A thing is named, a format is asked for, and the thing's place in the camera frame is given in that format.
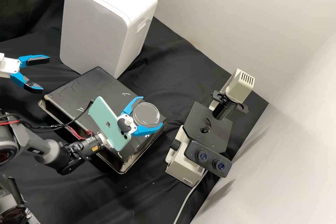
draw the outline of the vent grille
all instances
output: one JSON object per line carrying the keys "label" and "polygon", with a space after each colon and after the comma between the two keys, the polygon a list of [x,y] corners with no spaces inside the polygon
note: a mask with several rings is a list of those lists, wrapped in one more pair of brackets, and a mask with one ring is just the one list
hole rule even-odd
{"label": "vent grille", "polygon": [[253,85],[254,78],[251,75],[248,75],[245,72],[242,72],[242,74],[240,76],[240,79],[243,80],[243,81],[245,81],[246,83],[248,83],[250,85]]}

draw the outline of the microscope focus knob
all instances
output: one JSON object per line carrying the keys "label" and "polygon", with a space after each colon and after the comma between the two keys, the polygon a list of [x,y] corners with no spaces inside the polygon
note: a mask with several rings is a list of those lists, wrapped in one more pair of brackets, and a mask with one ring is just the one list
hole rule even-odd
{"label": "microscope focus knob", "polygon": [[126,117],[125,118],[125,124],[127,126],[130,126],[134,122],[134,119],[132,117]]}
{"label": "microscope focus knob", "polygon": [[177,151],[181,145],[181,142],[177,139],[174,139],[174,141],[170,144],[170,148],[174,151]]}

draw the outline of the light blue smartphone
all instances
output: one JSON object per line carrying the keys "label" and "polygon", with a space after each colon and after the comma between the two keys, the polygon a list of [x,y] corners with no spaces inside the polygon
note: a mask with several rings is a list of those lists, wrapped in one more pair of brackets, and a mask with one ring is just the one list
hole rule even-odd
{"label": "light blue smartphone", "polygon": [[98,96],[95,99],[89,114],[116,151],[121,151],[131,140],[130,134],[121,134],[118,117],[102,97]]}

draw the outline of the glass petri dish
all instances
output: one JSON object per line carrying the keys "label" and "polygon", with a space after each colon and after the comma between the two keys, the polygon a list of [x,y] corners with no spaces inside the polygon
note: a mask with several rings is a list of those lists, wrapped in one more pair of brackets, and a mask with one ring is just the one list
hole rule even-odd
{"label": "glass petri dish", "polygon": [[138,125],[150,125],[159,122],[159,110],[152,103],[139,103],[133,110],[134,122]]}

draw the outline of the black fabric tablecloth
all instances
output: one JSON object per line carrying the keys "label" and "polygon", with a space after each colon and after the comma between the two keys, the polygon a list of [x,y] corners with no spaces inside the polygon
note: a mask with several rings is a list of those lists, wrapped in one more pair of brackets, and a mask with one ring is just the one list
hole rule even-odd
{"label": "black fabric tablecloth", "polygon": [[[0,0],[0,52],[12,58],[50,56],[49,64],[22,69],[23,74],[44,87],[44,94],[78,76],[59,59],[63,3],[64,0]],[[0,167],[0,173],[16,178],[32,212],[43,224],[172,223],[190,188],[165,173],[169,145],[193,101],[208,106],[210,93],[220,89],[229,76],[154,19],[141,54],[119,80],[155,104],[168,118],[168,127],[134,166],[124,175],[104,174],[87,162],[73,173],[60,176],[22,154]],[[47,116],[37,105],[42,96],[0,78],[0,108],[4,111],[20,113],[36,124],[45,123]],[[267,106],[254,92],[246,104],[248,115],[233,112],[229,116],[234,121],[225,153],[229,158]],[[62,140],[54,132],[41,137]],[[179,223],[192,220],[217,180],[211,173],[205,176],[188,200]]]}

